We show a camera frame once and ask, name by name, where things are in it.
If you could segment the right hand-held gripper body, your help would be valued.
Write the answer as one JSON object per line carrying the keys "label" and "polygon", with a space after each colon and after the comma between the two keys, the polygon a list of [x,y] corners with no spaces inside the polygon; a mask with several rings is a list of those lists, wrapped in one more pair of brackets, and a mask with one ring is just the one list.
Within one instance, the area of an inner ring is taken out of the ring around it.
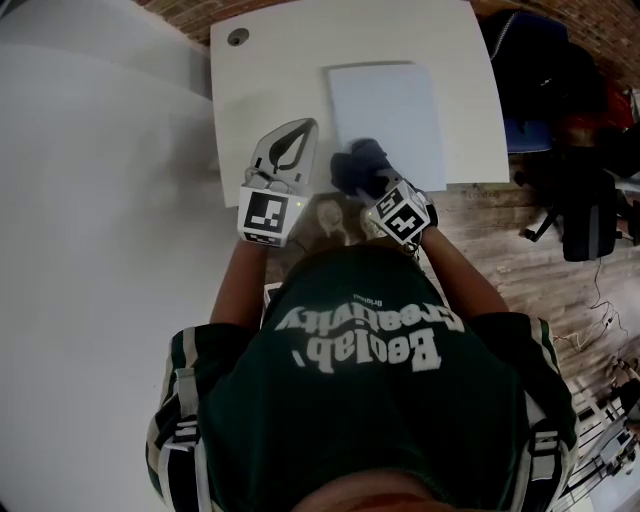
{"label": "right hand-held gripper body", "polygon": [[368,209],[368,218],[406,252],[415,252],[422,233],[438,225],[432,202],[408,181],[399,180]]}

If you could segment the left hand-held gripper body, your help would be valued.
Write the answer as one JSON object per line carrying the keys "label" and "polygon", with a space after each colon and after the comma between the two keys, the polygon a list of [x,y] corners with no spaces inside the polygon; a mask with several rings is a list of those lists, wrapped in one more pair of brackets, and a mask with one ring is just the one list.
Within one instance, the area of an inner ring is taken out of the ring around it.
{"label": "left hand-held gripper body", "polygon": [[285,247],[312,196],[306,184],[248,168],[239,189],[237,229],[241,239]]}

